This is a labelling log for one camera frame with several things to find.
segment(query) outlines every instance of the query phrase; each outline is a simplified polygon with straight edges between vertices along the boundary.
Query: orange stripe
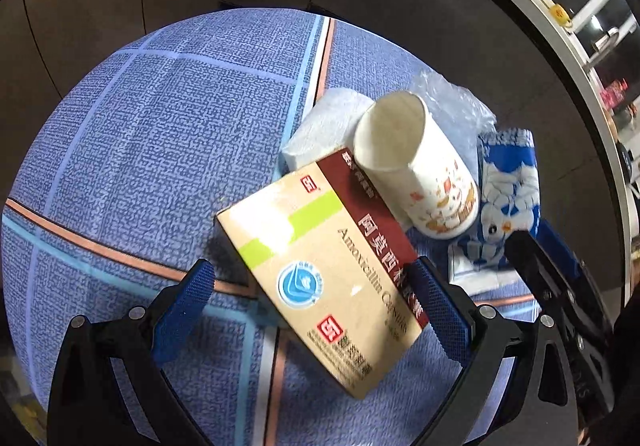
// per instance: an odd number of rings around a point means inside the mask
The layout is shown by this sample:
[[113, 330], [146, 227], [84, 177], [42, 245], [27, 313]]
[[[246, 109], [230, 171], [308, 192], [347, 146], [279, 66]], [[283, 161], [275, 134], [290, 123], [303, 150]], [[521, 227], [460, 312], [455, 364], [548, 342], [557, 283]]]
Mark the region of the orange stripe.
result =
[[329, 19], [329, 28], [326, 32], [326, 40], [324, 41], [324, 50], [322, 51], [322, 63], [320, 65], [320, 77], [318, 78], [318, 88], [316, 89], [316, 103], [326, 90], [326, 72], [329, 67], [329, 58], [331, 56], [331, 46], [334, 42], [335, 20]]
[[[17, 213], [20, 213], [26, 219], [29, 219], [37, 226], [40, 226], [42, 229], [48, 231], [49, 233], [59, 236], [60, 238], [64, 238], [67, 242], [71, 242], [79, 248], [94, 252], [99, 256], [103, 256], [104, 258], [108, 258], [109, 260], [113, 260], [114, 262], [123, 264], [124, 266], [133, 267], [135, 269], [139, 269], [156, 276], [161, 276], [162, 278], [175, 280], [176, 282], [180, 282], [180, 280], [183, 279], [184, 275], [186, 274], [186, 272], [183, 270], [162, 266], [161, 264], [156, 264], [155, 262], [143, 260], [142, 258], [138, 258], [131, 254], [108, 248], [107, 246], [104, 246], [99, 242], [95, 242], [94, 240], [86, 238], [85, 236], [78, 235], [77, 233], [74, 233], [66, 228], [63, 228], [62, 226], [57, 225], [55, 222], [52, 222], [49, 219], [41, 217], [40, 215], [32, 212], [30, 209], [12, 199], [7, 199], [6, 205]], [[251, 284], [245, 286], [216, 280], [214, 283], [214, 290], [226, 294], [236, 294], [238, 296], [249, 296], [252, 298], [255, 297], [255, 287]]]
[[280, 329], [278, 336], [278, 349], [273, 363], [273, 377], [271, 378], [271, 392], [269, 394], [269, 418], [267, 430], [264, 435], [264, 446], [275, 446], [276, 429], [278, 427], [278, 411], [280, 410], [280, 397], [284, 384], [284, 365], [287, 359], [287, 345], [291, 341], [289, 330]]
[[245, 296], [248, 296], [249, 298], [258, 298], [258, 282], [255, 281], [255, 278], [251, 273], [247, 275], [247, 284], [247, 294]]
[[522, 296], [512, 296], [511, 298], [500, 298], [497, 300], [482, 300], [477, 301], [476, 305], [493, 305], [494, 307], [504, 307], [505, 305], [513, 305], [516, 303], [524, 303], [526, 301], [533, 301], [536, 297], [532, 294], [523, 294]]

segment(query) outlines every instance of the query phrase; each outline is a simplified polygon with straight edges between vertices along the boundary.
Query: cup rim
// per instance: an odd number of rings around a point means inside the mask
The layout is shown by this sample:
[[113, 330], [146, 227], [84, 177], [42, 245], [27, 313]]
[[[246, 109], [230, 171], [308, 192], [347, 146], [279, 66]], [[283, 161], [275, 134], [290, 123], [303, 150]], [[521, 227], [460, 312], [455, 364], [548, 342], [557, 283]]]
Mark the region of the cup rim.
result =
[[[407, 163], [405, 164], [401, 164], [398, 166], [393, 166], [393, 167], [388, 167], [388, 168], [376, 168], [373, 169], [370, 166], [367, 166], [366, 164], [363, 164], [359, 159], [358, 159], [358, 152], [357, 152], [357, 147], [358, 145], [356, 144], [357, 140], [359, 139], [360, 136], [362, 136], [362, 131], [364, 130], [364, 125], [362, 124], [362, 121], [365, 119], [366, 116], [371, 116], [372, 115], [372, 111], [374, 108], [376, 108], [376, 106], [378, 105], [378, 103], [382, 100], [385, 100], [391, 96], [394, 95], [409, 95], [409, 96], [413, 96], [422, 106], [422, 113], [423, 113], [423, 117], [422, 117], [422, 135], [420, 136], [420, 140], [418, 141], [418, 144], [415, 147], [415, 151], [412, 153], [412, 157], [408, 160]], [[395, 171], [400, 171], [402, 169], [405, 169], [408, 165], [410, 165], [411, 162], [413, 162], [415, 160], [415, 156], [418, 155], [418, 150], [420, 150], [420, 147], [422, 146], [422, 143], [424, 141], [424, 129], [427, 125], [427, 116], [429, 115], [429, 109], [427, 108], [427, 105], [424, 103], [424, 101], [422, 100], [422, 98], [420, 96], [418, 96], [417, 94], [414, 94], [412, 92], [409, 92], [408, 90], [394, 90], [393, 92], [388, 92], [387, 94], [385, 94], [384, 96], [381, 96], [380, 98], [378, 98], [375, 103], [373, 105], [371, 105], [366, 111], [365, 113], [362, 115], [362, 117], [360, 118], [360, 121], [358, 121], [358, 124], [356, 126], [356, 131], [353, 134], [353, 157], [356, 159], [356, 163], [358, 163], [358, 165], [362, 166], [364, 169], [367, 170], [373, 170], [375, 172], [395, 172]]]

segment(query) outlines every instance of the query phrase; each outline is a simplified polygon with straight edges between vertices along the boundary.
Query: white paper cup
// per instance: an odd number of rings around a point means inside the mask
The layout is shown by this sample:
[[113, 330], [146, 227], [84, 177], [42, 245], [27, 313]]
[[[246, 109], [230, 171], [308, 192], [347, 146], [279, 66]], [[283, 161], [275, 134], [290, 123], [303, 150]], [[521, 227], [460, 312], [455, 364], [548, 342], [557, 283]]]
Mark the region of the white paper cup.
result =
[[392, 92], [367, 110], [353, 155], [422, 233], [453, 238], [478, 216], [478, 187], [418, 96]]

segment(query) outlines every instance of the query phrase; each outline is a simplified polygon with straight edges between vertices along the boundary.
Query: clear plastic wrap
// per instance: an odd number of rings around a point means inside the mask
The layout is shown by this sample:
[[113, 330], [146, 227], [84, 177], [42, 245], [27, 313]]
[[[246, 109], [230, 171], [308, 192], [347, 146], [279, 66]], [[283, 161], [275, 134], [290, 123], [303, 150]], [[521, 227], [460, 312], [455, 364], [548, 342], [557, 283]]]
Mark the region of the clear plastic wrap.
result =
[[416, 74], [409, 91], [425, 102], [477, 183], [478, 134], [495, 132], [494, 113], [468, 89], [449, 83], [434, 70]]

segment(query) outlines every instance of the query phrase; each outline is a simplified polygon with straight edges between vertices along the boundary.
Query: screw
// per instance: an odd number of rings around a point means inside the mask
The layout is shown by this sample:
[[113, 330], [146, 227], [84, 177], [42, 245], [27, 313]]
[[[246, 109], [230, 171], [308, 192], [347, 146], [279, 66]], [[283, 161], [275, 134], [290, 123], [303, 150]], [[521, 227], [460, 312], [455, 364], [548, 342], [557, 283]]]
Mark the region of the screw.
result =
[[554, 322], [554, 319], [551, 316], [549, 316], [548, 314], [543, 314], [540, 317], [540, 323], [542, 323], [545, 327], [550, 329], [551, 327], [554, 326], [555, 322]]
[[492, 320], [495, 318], [495, 309], [490, 305], [482, 305], [480, 308], [480, 314], [482, 317]]
[[79, 329], [80, 327], [82, 327], [82, 325], [84, 325], [84, 316], [78, 315], [78, 316], [74, 316], [73, 319], [71, 320], [71, 326], [75, 329]]
[[132, 320], [139, 320], [145, 315], [145, 312], [145, 308], [138, 305], [129, 311], [129, 318]]

